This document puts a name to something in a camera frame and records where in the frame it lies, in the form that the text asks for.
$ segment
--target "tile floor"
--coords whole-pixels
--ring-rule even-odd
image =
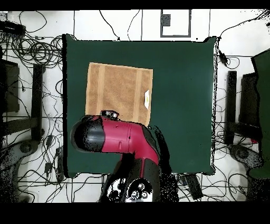
[[[110,27],[104,22],[99,11],[40,11],[37,12],[23,12],[21,14],[21,22],[26,26],[29,32],[33,32],[46,25],[33,33],[31,36],[46,37],[43,41],[50,43],[54,37],[63,33],[73,34],[78,40],[115,40]],[[208,36],[219,36],[221,32],[233,25],[238,24],[241,21],[249,18],[256,17],[261,11],[259,10],[192,10],[191,20],[191,38],[164,38],[162,40],[174,40],[174,41],[203,41]],[[160,38],[160,10],[124,10],[124,11],[102,11],[103,16],[114,28],[114,32],[121,40],[161,40]],[[20,12],[8,13],[8,19],[13,22],[20,22]],[[5,17],[0,15],[0,20],[5,20]],[[245,23],[236,28],[226,31],[222,35],[220,41],[220,49],[227,56],[237,55],[240,64],[237,69],[237,91],[240,91],[240,80],[243,74],[251,73],[254,71],[251,56],[254,56],[266,49],[270,48],[270,28],[265,24],[269,22],[269,19],[251,21]],[[31,89],[27,87],[32,86],[31,72],[33,69],[27,69],[19,59],[14,58],[15,54],[12,50],[7,50],[7,60],[16,62],[20,67],[20,78],[23,86],[26,88],[24,92],[19,90],[19,98],[26,106],[28,112],[31,111]],[[231,66],[237,65],[238,61],[232,59]],[[48,158],[53,159],[55,150],[58,145],[63,144],[63,138],[60,133],[62,130],[62,102],[60,95],[55,90],[56,83],[62,79],[61,65],[52,69],[47,69],[43,75],[45,92],[53,95],[46,96],[43,99],[43,119],[42,127],[46,133],[53,133],[58,135],[59,143],[55,142],[52,147]],[[217,99],[221,99],[226,96],[223,88],[226,88],[226,75],[228,68],[221,63],[218,64],[218,90]],[[61,86],[58,85],[58,91],[61,91]],[[240,95],[237,95],[236,106],[236,119],[239,114],[239,101]],[[21,117],[27,117],[27,112],[20,102],[20,111],[18,113],[4,114],[5,119],[13,120]],[[217,111],[225,108],[225,99],[218,101]],[[217,122],[224,120],[224,112],[217,112]],[[57,124],[58,129],[53,129],[54,124]],[[3,145],[10,144],[18,134],[8,135]],[[16,141],[23,140],[30,136],[30,132],[21,134]],[[215,154],[215,166],[217,167],[216,173],[212,176],[205,176],[198,174],[199,181],[201,183],[202,192],[205,195],[211,197],[203,197],[202,201],[233,201],[233,198],[228,192],[228,187],[225,187],[225,176],[228,178],[233,173],[245,174],[244,167],[233,160],[229,155],[224,152],[217,151]],[[92,174],[80,174],[77,178],[71,180],[65,180],[61,186],[46,185],[45,180],[32,170],[42,174],[44,171],[45,160],[42,156],[42,147],[39,146],[36,153],[25,158],[19,169],[18,176],[22,177],[27,171],[29,171],[23,178],[19,178],[19,186],[21,190],[26,189],[27,192],[35,195],[34,202],[96,202],[101,192],[101,185],[104,182],[101,175]],[[51,181],[56,181],[55,173],[52,172],[50,177]],[[239,185],[245,189],[247,187],[247,181],[241,176],[233,176],[231,181],[233,186],[239,189]],[[180,201],[193,201],[192,197],[187,190],[179,190]],[[244,201],[245,196],[239,192],[234,194],[234,198],[237,201]]]

